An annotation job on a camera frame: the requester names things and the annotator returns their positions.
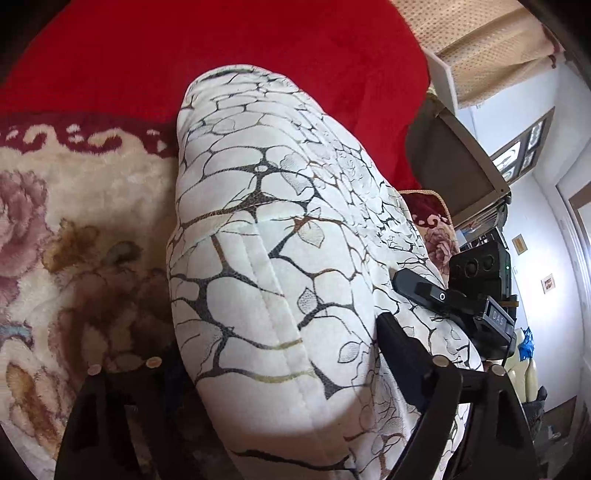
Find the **black mount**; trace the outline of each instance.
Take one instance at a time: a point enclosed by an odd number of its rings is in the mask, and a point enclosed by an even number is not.
[[[470,404],[467,431],[446,479],[537,480],[530,431],[505,369],[456,368],[406,335],[391,313],[376,320],[378,345],[407,403],[423,415],[388,480],[431,480],[459,404]]]
[[[167,410],[169,393],[180,384],[194,388],[177,349],[160,359],[121,373],[88,375],[70,413],[57,457],[55,480],[141,480],[125,406],[137,409],[142,432],[162,480],[203,480],[184,451]]]
[[[415,303],[448,315],[484,359],[502,360],[515,352],[515,319],[491,296],[469,299],[456,290],[444,290],[408,268],[395,273],[392,287]]]

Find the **beige curtain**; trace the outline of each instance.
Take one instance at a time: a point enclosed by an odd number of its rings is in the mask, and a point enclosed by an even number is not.
[[[391,0],[453,72],[460,107],[552,68],[560,46],[517,0]]]

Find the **screw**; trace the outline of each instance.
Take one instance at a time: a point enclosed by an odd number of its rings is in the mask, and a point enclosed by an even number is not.
[[[94,377],[95,375],[100,374],[101,370],[102,370],[102,367],[99,364],[94,364],[94,365],[91,365],[90,367],[88,367],[88,370],[86,371],[86,373],[89,374],[91,377]]]
[[[160,365],[162,365],[162,359],[159,356],[151,356],[146,360],[148,368],[158,368]]]
[[[495,375],[498,375],[499,377],[502,377],[503,375],[505,375],[505,374],[506,374],[506,371],[505,371],[505,369],[503,368],[503,366],[502,366],[502,365],[499,365],[499,364],[494,364],[494,365],[491,367],[491,370],[492,370],[492,372],[493,372]]]
[[[435,355],[433,357],[433,364],[437,367],[446,367],[449,365],[449,360],[446,356],[443,355]]]

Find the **framed picture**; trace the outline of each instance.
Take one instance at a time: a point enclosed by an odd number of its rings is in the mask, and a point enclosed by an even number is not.
[[[513,246],[515,250],[517,250],[517,255],[521,255],[523,252],[527,251],[527,245],[525,244],[523,237],[521,235],[517,235],[513,240]]]
[[[544,293],[548,293],[555,287],[556,283],[554,282],[554,276],[552,274],[542,279],[542,288],[544,289]]]
[[[554,109],[498,150],[491,160],[508,184],[535,167],[550,130]]]

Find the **white fabric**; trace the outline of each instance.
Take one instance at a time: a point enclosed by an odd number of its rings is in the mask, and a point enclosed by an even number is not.
[[[392,290],[403,267],[441,284],[406,204],[357,139],[279,74],[200,76],[177,128],[173,318],[232,460],[246,479],[385,478],[418,414],[378,353],[376,316],[391,311],[431,353],[480,367],[457,326]]]

